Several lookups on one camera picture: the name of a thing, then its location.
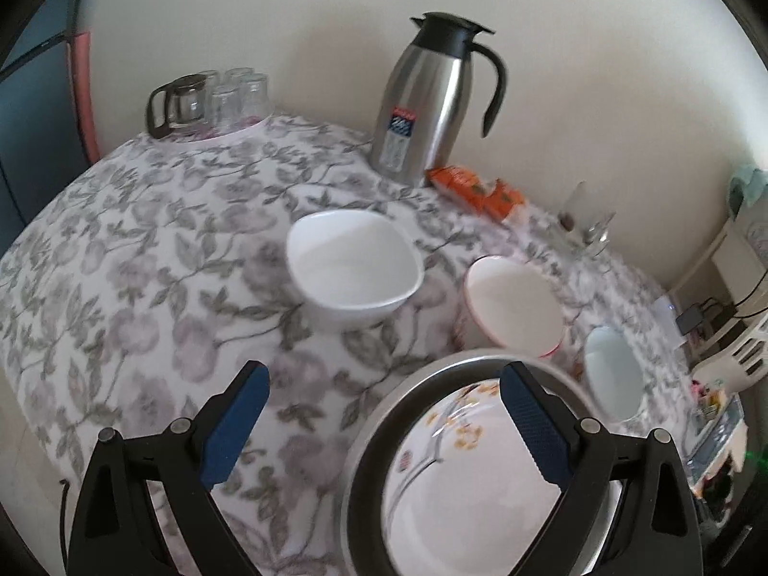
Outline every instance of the metal bolt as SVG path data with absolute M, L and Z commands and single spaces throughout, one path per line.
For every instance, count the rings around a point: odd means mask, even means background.
M 98 440 L 99 442 L 102 442 L 104 444 L 106 444 L 107 442 L 111 442 L 112 438 L 114 438 L 115 433 L 116 431 L 112 427 L 107 426 L 98 432 Z
M 664 429 L 654 429 L 654 438 L 662 444 L 669 444 L 672 441 L 672 436 Z
M 600 422 L 594 418 L 585 418 L 581 421 L 581 428 L 584 429 L 587 433 L 599 433 Z
M 190 430 L 192 421 L 189 418 L 176 418 L 170 423 L 170 432 L 176 435 L 181 435 Z

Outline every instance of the tablecloth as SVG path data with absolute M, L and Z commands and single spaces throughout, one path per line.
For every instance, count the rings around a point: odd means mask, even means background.
M 567 322 L 552 357 L 563 370 L 574 370 L 595 326 L 624 331 L 645 396 L 621 431 L 662 425 L 681 441 L 693 402 L 686 366 L 650 311 L 660 293 L 652 280 L 610 252 L 560 256 L 534 206 L 504 228 L 434 190 L 389 182 L 367 166 L 369 149 L 359 132 L 290 115 L 205 151 L 174 153 L 141 135 L 22 232 L 0 262 L 0 358 L 64 475 L 82 478 L 101 427 L 159 432 L 260 360 L 270 399 L 214 499 L 259 568 L 333 571 L 331 494 L 349 443 L 399 381 L 452 352 L 462 273 L 493 253 L 551 283 Z M 423 255 L 420 290 L 376 327 L 321 334 L 302 317 L 285 238 L 298 218 L 329 208 L 390 216 Z M 162 491 L 153 493 L 180 570 L 194 573 Z

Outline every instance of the stainless steel bowl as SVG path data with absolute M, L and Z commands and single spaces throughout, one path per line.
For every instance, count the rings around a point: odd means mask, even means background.
M 493 379 L 510 361 L 523 361 L 548 391 L 557 394 L 577 418 L 603 421 L 581 386 L 546 361 L 483 348 L 434 361 L 398 385 L 363 425 L 345 460 L 334 504 L 334 528 L 340 568 L 347 576 L 399 576 L 381 534 L 383 485 L 389 465 L 406 433 L 436 402 L 456 390 Z M 592 569 L 616 512 L 621 484 L 611 483 L 574 576 Z

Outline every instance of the teapot handle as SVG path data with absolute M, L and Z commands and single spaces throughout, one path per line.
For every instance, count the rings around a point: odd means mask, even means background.
M 165 92 L 165 99 L 163 102 L 163 122 L 158 126 L 155 125 L 155 110 L 152 108 L 152 99 L 159 93 Z M 168 108 L 170 107 L 170 84 L 164 84 L 163 86 L 156 88 L 149 95 L 147 101 L 147 132 L 155 139 L 161 139 L 170 134 L 170 124 L 168 123 Z
M 491 131 L 493 122 L 496 121 L 498 111 L 502 108 L 504 94 L 507 92 L 507 67 L 504 66 L 502 58 L 485 45 L 472 43 L 469 45 L 469 49 L 473 52 L 481 53 L 496 67 L 496 91 L 494 91 L 491 103 L 489 103 L 488 109 L 482 118 L 482 137 L 485 138 L 488 136 L 488 132 Z

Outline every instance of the blue rubber pad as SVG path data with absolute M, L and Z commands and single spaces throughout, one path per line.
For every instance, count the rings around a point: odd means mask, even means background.
M 200 480 L 210 490 L 229 479 L 237 457 L 259 419 L 270 395 L 270 374 L 265 366 L 254 369 L 211 432 L 203 449 Z
M 499 387 L 504 407 L 539 467 L 541 476 L 565 492 L 572 476 L 567 442 L 512 365 L 502 369 Z

